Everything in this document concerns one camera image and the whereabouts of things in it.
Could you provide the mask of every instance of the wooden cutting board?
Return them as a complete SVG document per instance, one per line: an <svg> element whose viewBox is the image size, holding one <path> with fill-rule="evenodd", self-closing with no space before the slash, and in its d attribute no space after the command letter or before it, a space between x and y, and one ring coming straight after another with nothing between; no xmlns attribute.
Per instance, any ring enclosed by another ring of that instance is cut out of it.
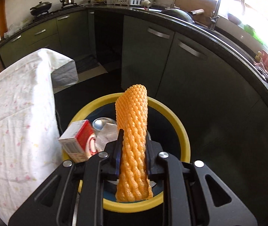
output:
<svg viewBox="0 0 268 226"><path fill-rule="evenodd" d="M194 20L209 26L209 17L216 7L216 0L175 0L175 6L186 12L204 9L204 13L195 15Z"/></svg>

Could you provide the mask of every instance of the chrome faucet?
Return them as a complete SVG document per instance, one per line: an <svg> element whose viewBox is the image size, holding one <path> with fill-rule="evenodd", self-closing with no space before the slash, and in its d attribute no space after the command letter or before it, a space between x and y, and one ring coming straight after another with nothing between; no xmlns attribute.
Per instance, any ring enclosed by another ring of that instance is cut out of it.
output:
<svg viewBox="0 0 268 226"><path fill-rule="evenodd" d="M243 7L243 15L245 14L245 0L240 0L240 3L242 4ZM211 20L211 24L210 24L210 29L214 30L214 28L216 27L216 22L218 21L218 13L219 13L219 8L220 8L220 4L221 4L221 0L218 0L218 2L216 3L216 8L215 10L212 12L212 18L210 18Z"/></svg>

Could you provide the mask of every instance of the yellow rim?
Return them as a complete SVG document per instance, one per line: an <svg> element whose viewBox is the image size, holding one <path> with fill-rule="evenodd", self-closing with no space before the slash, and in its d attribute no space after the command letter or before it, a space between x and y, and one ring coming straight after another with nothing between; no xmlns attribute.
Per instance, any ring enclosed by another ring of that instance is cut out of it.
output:
<svg viewBox="0 0 268 226"><path fill-rule="evenodd" d="M120 95L122 95L122 93L109 94L109 95L100 97L90 102L89 104L84 106L72 118L71 122L85 119L90 113L95 111L97 108L104 106L106 104L114 103ZM147 100L148 100L148 106L160 112L172 124L180 141L181 161L189 162L190 155L191 155L189 140L188 140L186 130L183 124L181 123L181 121L179 120L179 118L168 107L166 107L164 104L160 103L159 101L150 97L148 97ZM63 157L63 160L70 159L69 155L64 150L62 150L62 157ZM82 181L80 182L80 185L79 185L79 192L81 190L82 190ZM136 202L136 203L117 203L114 201L104 199L103 208L109 211L114 211L114 212L131 213L131 212L149 210L151 208L154 208L160 205L161 203L163 203L163 192L154 196L151 199Z"/></svg>

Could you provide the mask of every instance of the triangular cutout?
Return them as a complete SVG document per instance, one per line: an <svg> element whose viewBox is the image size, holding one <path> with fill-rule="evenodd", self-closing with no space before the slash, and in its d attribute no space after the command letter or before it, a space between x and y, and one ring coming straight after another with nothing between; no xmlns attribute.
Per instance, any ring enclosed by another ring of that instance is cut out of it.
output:
<svg viewBox="0 0 268 226"><path fill-rule="evenodd" d="M52 180L43 188L43 190L34 199L35 202L39 202L42 205L51 207L58 189L61 176L56 175Z"/></svg>
<svg viewBox="0 0 268 226"><path fill-rule="evenodd" d="M230 196L210 175L206 175L205 179L208 184L213 203L216 207L223 206L231 202Z"/></svg>

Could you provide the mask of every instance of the drawer handle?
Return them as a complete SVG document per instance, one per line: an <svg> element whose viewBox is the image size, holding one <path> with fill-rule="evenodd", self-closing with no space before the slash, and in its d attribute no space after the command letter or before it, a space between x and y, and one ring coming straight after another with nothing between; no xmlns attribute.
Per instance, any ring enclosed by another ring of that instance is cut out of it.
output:
<svg viewBox="0 0 268 226"><path fill-rule="evenodd" d="M184 50L186 50L187 52L191 53L192 55L199 57L199 58L204 58L205 55L203 55L202 53L199 53L197 51L195 51L194 49L192 49L191 47L187 46L186 44L182 43L181 41L179 41L178 44L181 48L183 48Z"/></svg>
<svg viewBox="0 0 268 226"><path fill-rule="evenodd" d="M45 31L46 31L46 29L44 29L44 30L42 30L42 31L39 31L39 32L35 33L35 35L39 35L39 34L45 32Z"/></svg>
<svg viewBox="0 0 268 226"><path fill-rule="evenodd" d="M17 36L15 39L13 39L12 42L18 40L19 38L21 38L21 35L20 36Z"/></svg>
<svg viewBox="0 0 268 226"><path fill-rule="evenodd" d="M61 19L67 19L67 18L69 18L69 16L70 16L70 15L67 15L67 16L64 16L64 17L61 17L61 18L59 18L58 20L61 20Z"/></svg>
<svg viewBox="0 0 268 226"><path fill-rule="evenodd" d="M153 30L153 29L151 29L151 28L148 28L147 31L150 32L150 33L152 33L152 34L154 34L154 35L156 35L156 36L159 36L159 37L163 37L163 38L169 39L169 35L166 35L166 34L163 34L163 33L161 33L161 32L155 31L155 30Z"/></svg>

